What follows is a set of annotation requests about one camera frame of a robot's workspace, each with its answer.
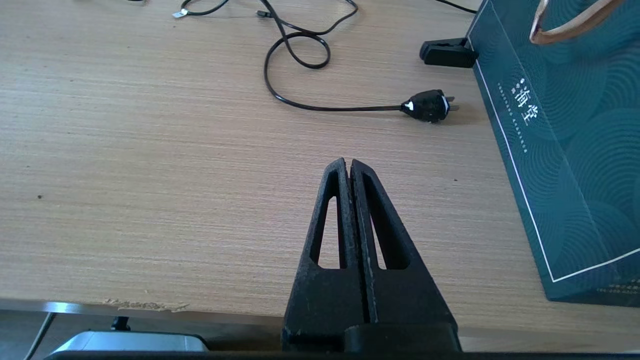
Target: black cord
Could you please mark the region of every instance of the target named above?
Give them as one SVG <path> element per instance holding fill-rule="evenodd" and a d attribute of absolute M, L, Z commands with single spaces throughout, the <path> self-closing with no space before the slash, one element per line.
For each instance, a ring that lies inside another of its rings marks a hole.
<path fill-rule="evenodd" d="M 47 316 L 45 316 L 44 321 L 40 326 L 40 330 L 38 330 L 38 334 L 33 340 L 31 347 L 29 347 L 29 351 L 24 356 L 24 360 L 31 360 L 31 358 L 33 357 L 33 354 L 35 354 L 36 350 L 38 350 L 40 343 L 44 339 L 45 334 L 47 334 L 47 330 L 49 330 L 49 327 L 51 326 L 51 323 L 55 318 L 56 318 L 56 313 L 47 313 Z"/>
<path fill-rule="evenodd" d="M 207 10 L 205 12 L 192 12 L 188 10 L 186 6 L 191 1 L 192 0 L 184 0 L 181 8 L 187 11 L 186 15 L 200 16 L 200 15 L 209 15 L 210 13 L 215 12 L 216 10 L 224 6 L 229 0 L 222 0 L 220 4 L 218 4 L 216 7 L 214 7 L 211 10 Z M 331 60 L 331 50 L 329 49 L 329 44 L 327 44 L 326 41 L 324 41 L 324 39 L 322 39 L 320 36 L 328 34 L 333 29 L 335 29 L 335 27 L 338 26 L 342 21 L 345 21 L 346 19 L 354 16 L 355 13 L 358 12 L 358 5 L 355 2 L 353 2 L 353 0 L 345 0 L 345 1 L 353 7 L 352 12 L 338 19 L 338 21 L 334 22 L 333 25 L 327 30 L 311 31 L 311 30 L 307 30 L 307 29 L 303 29 L 301 27 L 295 26 L 287 21 L 282 20 L 276 13 L 273 6 L 269 4 L 269 1 L 260 0 L 260 2 L 267 8 L 269 12 L 268 13 L 259 12 L 259 14 L 261 14 L 261 16 L 263 17 L 272 17 L 273 20 L 276 22 L 278 29 L 280 30 L 280 34 L 282 34 L 282 38 L 278 39 L 278 41 L 276 41 L 271 46 L 271 48 L 267 52 L 267 55 L 264 59 L 263 73 L 264 73 L 264 82 L 267 85 L 267 89 L 269 89 L 269 92 L 271 93 L 271 95 L 273 95 L 276 99 L 284 102 L 285 104 L 294 106 L 296 108 L 305 109 L 305 110 L 312 110 L 312 111 L 398 111 L 398 110 L 402 110 L 402 105 L 364 106 L 364 107 L 357 107 L 357 108 L 329 108 L 324 106 L 306 105 L 306 104 L 301 104 L 299 102 L 295 102 L 287 99 L 286 97 L 278 94 L 278 92 L 273 88 L 273 86 L 271 86 L 271 82 L 269 81 L 269 59 L 271 59 L 271 55 L 273 54 L 273 52 L 276 49 L 278 49 L 278 47 L 282 45 L 282 43 L 284 43 L 285 46 L 287 47 L 287 50 L 289 51 L 289 54 L 291 55 L 291 57 L 294 58 L 294 60 L 296 60 L 300 65 L 308 69 L 321 69 L 327 66 L 327 64 L 329 64 L 329 61 Z M 284 29 L 285 26 L 296 30 L 296 32 L 287 34 L 287 32 Z M 296 55 L 296 53 L 293 51 L 293 49 L 291 48 L 291 44 L 289 43 L 289 39 L 297 38 L 297 37 L 310 38 L 312 40 L 319 42 L 324 47 L 324 50 L 326 50 L 326 59 L 321 63 L 315 63 L 315 64 L 307 63 L 302 59 L 300 59 Z"/>
<path fill-rule="evenodd" d="M 464 12 L 468 12 L 468 13 L 477 13 L 477 11 L 475 11 L 475 10 L 471 10 L 471 9 L 465 8 L 464 6 L 460 6 L 460 5 L 458 5 L 458 4 L 454 4 L 454 3 L 450 2 L 450 1 L 447 1 L 447 0 L 436 0 L 436 1 L 438 1 L 439 3 L 443 3 L 443 4 L 447 4 L 447 5 L 451 5 L 451 6 L 453 6 L 454 8 L 460 9 L 460 10 L 462 10 L 462 11 L 464 11 Z"/>

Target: wood grain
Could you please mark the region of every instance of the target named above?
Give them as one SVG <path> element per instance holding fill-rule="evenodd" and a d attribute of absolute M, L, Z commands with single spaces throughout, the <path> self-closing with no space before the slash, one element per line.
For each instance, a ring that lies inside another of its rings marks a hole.
<path fill-rule="evenodd" d="M 257 3 L 173 20 L 177 3 L 3 5 L 1 298 L 282 316 L 320 176 L 343 156 L 377 171 L 462 333 L 640 337 L 636 309 L 545 300 L 472 71 L 418 59 L 422 41 L 464 35 L 470 14 L 359 1 L 326 36 L 326 69 L 273 57 L 274 86 L 309 104 L 455 95 L 460 111 L 432 126 L 279 103 L 262 81 L 276 27 Z M 274 6 L 310 29 L 348 9 Z"/>

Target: desk surface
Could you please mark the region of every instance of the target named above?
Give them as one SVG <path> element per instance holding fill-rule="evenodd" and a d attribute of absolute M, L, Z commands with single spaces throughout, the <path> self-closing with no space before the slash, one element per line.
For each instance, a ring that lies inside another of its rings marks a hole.
<path fill-rule="evenodd" d="M 361 0 L 326 36 L 326 69 L 273 58 L 274 86 L 309 104 L 444 89 L 461 109 L 433 126 L 286 106 L 262 80 L 278 33 L 256 2 L 173 20 L 177 3 L 3 4 L 0 298 L 282 316 L 322 171 L 343 156 L 377 171 L 463 332 L 640 336 L 637 309 L 545 300 L 472 71 L 418 59 L 422 41 L 463 35 L 471 14 Z M 310 29 L 348 10 L 275 6 Z"/>

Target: white border line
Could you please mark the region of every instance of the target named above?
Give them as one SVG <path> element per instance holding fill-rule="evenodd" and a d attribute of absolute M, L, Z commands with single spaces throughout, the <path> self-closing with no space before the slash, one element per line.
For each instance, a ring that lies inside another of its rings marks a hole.
<path fill-rule="evenodd" d="M 549 276 L 551 276 L 551 281 L 555 282 L 554 274 L 551 272 L 551 268 L 549 267 L 549 262 L 547 261 L 547 254 L 545 253 L 545 247 L 542 245 L 542 240 L 540 239 L 540 233 L 538 232 L 538 225 L 536 224 L 536 219 L 533 218 L 533 213 L 531 212 L 531 207 L 529 206 L 529 200 L 527 200 L 527 195 L 524 192 L 524 187 L 522 186 L 522 181 L 520 180 L 520 174 L 518 173 L 518 168 L 516 168 L 516 163 L 513 161 L 513 154 L 511 153 L 511 147 L 509 146 L 509 140 L 507 140 L 507 135 L 504 133 L 504 129 L 502 128 L 502 122 L 500 121 L 500 117 L 498 116 L 498 112 L 495 110 L 495 105 L 493 104 L 493 99 L 491 98 L 491 92 L 489 91 L 489 87 L 486 86 L 486 80 L 484 79 L 484 74 L 482 73 L 482 69 L 480 68 L 480 63 L 476 60 L 476 65 L 478 66 L 478 72 L 480 72 L 480 77 L 482 78 L 482 82 L 484 83 L 484 88 L 486 89 L 486 94 L 489 96 L 489 101 L 491 102 L 491 107 L 493 108 L 493 113 L 495 114 L 495 118 L 498 120 L 498 125 L 500 126 L 500 131 L 502 131 L 502 136 L 504 137 L 504 143 L 507 144 L 507 150 L 509 151 L 509 157 L 511 158 L 511 164 L 513 165 L 513 170 L 516 172 L 516 178 L 518 179 L 518 184 L 520 184 L 520 191 L 522 191 L 522 196 L 524 197 L 524 202 L 527 204 L 527 209 L 529 210 L 529 216 L 531 216 L 531 221 L 533 221 L 533 227 L 536 230 L 536 235 L 538 236 L 538 242 L 540 243 L 540 249 L 542 249 L 542 256 L 545 258 L 545 264 L 547 264 L 547 270 L 549 271 Z"/>
<path fill-rule="evenodd" d="M 468 38 L 469 44 L 471 45 L 471 49 L 473 49 L 474 46 L 473 46 L 473 43 L 471 42 L 471 37 L 469 35 L 471 35 L 471 31 L 475 27 L 475 25 L 477 23 L 477 19 L 480 18 L 480 15 L 482 15 L 482 12 L 484 11 L 484 8 L 486 8 L 486 4 L 489 3 L 489 2 L 490 2 L 490 0 L 487 1 L 484 4 L 485 6 L 478 13 L 478 16 L 476 17 L 476 20 L 473 22 L 473 24 L 469 28 L 469 32 L 467 33 L 467 38 Z M 538 243 L 540 244 L 540 249 L 542 250 L 542 256 L 545 258 L 545 264 L 547 265 L 547 270 L 549 271 L 549 276 L 551 277 L 551 282 L 558 282 L 560 280 L 568 279 L 568 278 L 573 277 L 575 275 L 578 275 L 578 274 L 581 274 L 583 272 L 587 272 L 587 271 L 593 270 L 595 268 L 599 268 L 599 267 L 604 266 L 604 265 L 608 265 L 608 264 L 614 263 L 614 262 L 616 262 L 616 261 L 618 261 L 620 259 L 626 258 L 627 256 L 630 256 L 630 255 L 633 255 L 633 254 L 635 254 L 637 252 L 640 252 L 640 248 L 638 248 L 636 250 L 631 250 L 630 252 L 628 252 L 626 254 L 622 254 L 622 255 L 618 256 L 617 258 L 605 261 L 605 262 L 600 263 L 600 264 L 589 266 L 588 268 L 584 268 L 582 270 L 578 270 L 578 271 L 576 271 L 574 273 L 559 277 L 558 279 L 554 278 L 554 274 L 551 272 L 551 268 L 549 267 L 549 262 L 547 260 L 547 254 L 545 252 L 545 247 L 544 247 L 544 245 L 542 245 L 542 239 L 540 238 L 540 233 L 538 232 L 538 225 L 536 224 L 536 219 L 533 217 L 533 212 L 531 211 L 531 207 L 529 206 L 529 200 L 527 199 L 527 194 L 524 192 L 524 187 L 522 186 L 522 180 L 520 179 L 520 174 L 518 173 L 518 168 L 516 167 L 516 163 L 513 160 L 513 154 L 511 153 L 511 147 L 509 146 L 509 140 L 507 139 L 507 135 L 505 134 L 504 129 L 502 128 L 502 122 L 500 121 L 500 117 L 498 116 L 498 112 L 495 109 L 495 105 L 493 103 L 493 99 L 491 98 L 491 92 L 489 91 L 489 87 L 486 84 L 486 80 L 484 79 L 484 74 L 482 72 L 482 68 L 480 67 L 480 63 L 478 62 L 478 60 L 476 60 L 476 66 L 478 68 L 478 72 L 480 73 L 480 77 L 482 78 L 482 82 L 484 83 L 484 88 L 486 89 L 486 94 L 489 97 L 489 102 L 491 103 L 491 107 L 493 108 L 493 113 L 495 114 L 495 118 L 496 118 L 496 120 L 498 122 L 498 125 L 500 126 L 500 131 L 502 132 L 502 136 L 504 137 L 504 143 L 507 145 L 507 150 L 509 151 L 509 158 L 511 159 L 511 164 L 513 165 L 513 170 L 515 171 L 516 178 L 518 179 L 518 184 L 520 185 L 520 191 L 522 191 L 522 196 L 524 198 L 525 204 L 527 205 L 527 210 L 529 210 L 529 216 L 531 217 L 531 221 L 533 222 L 533 227 L 536 230 L 536 236 L 538 237 Z"/>

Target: black clip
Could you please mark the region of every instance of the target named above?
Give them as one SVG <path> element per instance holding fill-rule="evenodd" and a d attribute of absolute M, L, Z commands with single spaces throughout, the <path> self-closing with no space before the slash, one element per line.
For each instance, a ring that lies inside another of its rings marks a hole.
<path fill-rule="evenodd" d="M 473 67 L 478 53 L 467 44 L 467 38 L 425 41 L 420 48 L 420 59 L 427 65 Z"/>
<path fill-rule="evenodd" d="M 336 196 L 340 269 L 318 265 Z M 373 231 L 386 269 L 378 264 Z M 324 171 L 282 331 L 284 350 L 460 351 L 457 325 L 375 171 L 344 159 Z"/>

